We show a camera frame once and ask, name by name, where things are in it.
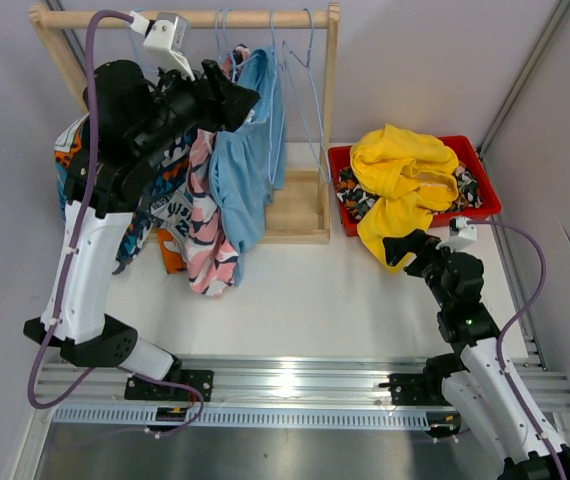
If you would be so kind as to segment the yellow shorts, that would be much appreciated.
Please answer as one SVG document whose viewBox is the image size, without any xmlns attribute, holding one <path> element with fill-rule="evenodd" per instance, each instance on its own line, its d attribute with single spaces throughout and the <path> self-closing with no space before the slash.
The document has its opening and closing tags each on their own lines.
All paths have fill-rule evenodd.
<svg viewBox="0 0 570 480">
<path fill-rule="evenodd" d="M 458 198 L 458 157 L 435 136 L 387 124 L 351 146 L 350 166 L 363 190 L 377 197 L 357 225 L 359 239 L 395 274 L 410 256 L 388 265 L 383 239 L 427 230 L 435 214 L 451 207 Z"/>
</svg>

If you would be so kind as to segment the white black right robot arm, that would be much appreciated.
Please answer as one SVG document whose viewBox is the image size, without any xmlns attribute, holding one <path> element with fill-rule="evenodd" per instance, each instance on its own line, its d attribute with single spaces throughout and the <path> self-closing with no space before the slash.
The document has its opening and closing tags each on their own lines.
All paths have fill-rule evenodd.
<svg viewBox="0 0 570 480">
<path fill-rule="evenodd" d="M 419 393 L 403 400 L 448 403 L 497 461 L 502 479 L 570 479 L 570 445 L 547 420 L 502 347 L 498 325 L 481 301 L 484 265 L 464 252 L 456 227 L 447 240 L 423 230 L 382 244 L 388 265 L 424 280 L 439 306 L 437 323 L 452 351 L 427 360 Z"/>
</svg>

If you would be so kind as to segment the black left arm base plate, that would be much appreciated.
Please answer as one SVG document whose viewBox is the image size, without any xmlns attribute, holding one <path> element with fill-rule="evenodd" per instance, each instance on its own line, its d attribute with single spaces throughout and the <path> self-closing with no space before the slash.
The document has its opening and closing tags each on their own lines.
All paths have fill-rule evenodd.
<svg viewBox="0 0 570 480">
<path fill-rule="evenodd" d="M 164 380 L 149 380 L 141 374 L 130 378 L 125 387 L 126 400 L 198 402 L 201 395 L 204 402 L 210 402 L 215 373 L 212 370 L 178 369 Z"/>
</svg>

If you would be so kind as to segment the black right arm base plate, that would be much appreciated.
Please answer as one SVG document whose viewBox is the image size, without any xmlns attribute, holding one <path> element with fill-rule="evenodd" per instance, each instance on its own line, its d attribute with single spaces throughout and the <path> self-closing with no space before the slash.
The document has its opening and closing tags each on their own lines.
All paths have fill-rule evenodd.
<svg viewBox="0 0 570 480">
<path fill-rule="evenodd" d="M 390 393 L 391 403 L 395 406 L 450 406 L 424 374 L 390 374 L 378 387 Z"/>
</svg>

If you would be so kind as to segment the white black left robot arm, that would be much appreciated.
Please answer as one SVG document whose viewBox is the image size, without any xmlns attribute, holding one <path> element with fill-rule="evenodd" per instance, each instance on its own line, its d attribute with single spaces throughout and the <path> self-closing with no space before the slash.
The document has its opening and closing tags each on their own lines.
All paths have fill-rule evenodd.
<svg viewBox="0 0 570 480">
<path fill-rule="evenodd" d="M 58 348 L 77 367 L 120 368 L 147 378 L 162 400 L 181 390 L 179 360 L 105 311 L 119 245 L 170 147 L 198 128 L 235 131 L 258 103 L 213 60 L 189 79 L 176 70 L 148 81 L 133 61 L 101 65 L 85 92 L 90 112 L 64 183 L 65 236 L 46 310 L 24 335 Z"/>
</svg>

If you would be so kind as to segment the light blue shorts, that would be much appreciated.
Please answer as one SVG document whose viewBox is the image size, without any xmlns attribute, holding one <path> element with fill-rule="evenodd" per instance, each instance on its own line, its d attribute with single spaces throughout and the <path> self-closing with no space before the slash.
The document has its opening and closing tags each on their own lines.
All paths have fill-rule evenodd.
<svg viewBox="0 0 570 480">
<path fill-rule="evenodd" d="M 265 208 L 273 202 L 274 191 L 268 180 L 268 133 L 270 46 L 254 50 L 243 66 L 238 85 L 257 91 L 259 102 L 248 118 L 234 132 L 216 136 L 210 162 L 210 185 L 221 209 L 224 232 L 239 254 L 235 282 L 244 274 L 244 254 L 256 246 L 266 231 Z M 286 170 L 285 109 L 281 94 L 277 97 L 284 113 L 281 169 Z"/>
</svg>

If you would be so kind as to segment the orange black camo shorts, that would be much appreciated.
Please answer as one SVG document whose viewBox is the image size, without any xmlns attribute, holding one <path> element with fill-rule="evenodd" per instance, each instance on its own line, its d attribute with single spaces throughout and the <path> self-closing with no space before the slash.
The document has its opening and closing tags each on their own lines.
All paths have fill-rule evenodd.
<svg viewBox="0 0 570 480">
<path fill-rule="evenodd" d="M 482 207 L 484 200 L 481 197 L 480 185 L 472 171 L 460 163 L 454 176 L 458 186 L 458 197 L 446 213 L 459 213 L 466 209 Z M 378 200 L 377 195 L 361 187 L 349 166 L 341 168 L 338 172 L 336 195 L 356 221 L 360 221 Z"/>
</svg>

